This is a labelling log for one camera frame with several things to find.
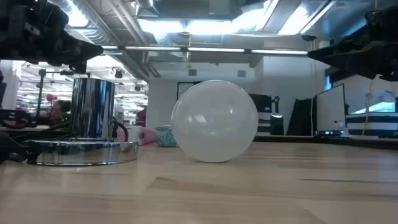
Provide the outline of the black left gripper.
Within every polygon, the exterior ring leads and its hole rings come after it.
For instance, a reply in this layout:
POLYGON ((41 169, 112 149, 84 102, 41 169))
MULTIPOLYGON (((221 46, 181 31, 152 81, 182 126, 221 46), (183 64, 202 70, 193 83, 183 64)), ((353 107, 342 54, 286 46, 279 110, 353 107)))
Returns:
POLYGON ((85 74, 87 60, 104 48, 65 31, 68 16, 48 1, 1 0, 1 59, 49 60, 85 74))

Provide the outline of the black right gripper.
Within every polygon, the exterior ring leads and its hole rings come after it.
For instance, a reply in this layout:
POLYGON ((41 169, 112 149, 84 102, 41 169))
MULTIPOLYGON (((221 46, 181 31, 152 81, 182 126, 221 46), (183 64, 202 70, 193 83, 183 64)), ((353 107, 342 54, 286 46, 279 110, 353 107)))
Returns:
POLYGON ((374 79, 382 75, 397 81, 397 5, 366 14, 369 37, 345 37, 328 47, 311 50, 307 56, 334 67, 346 67, 352 73, 374 79), (369 53, 361 50, 369 44, 369 53))

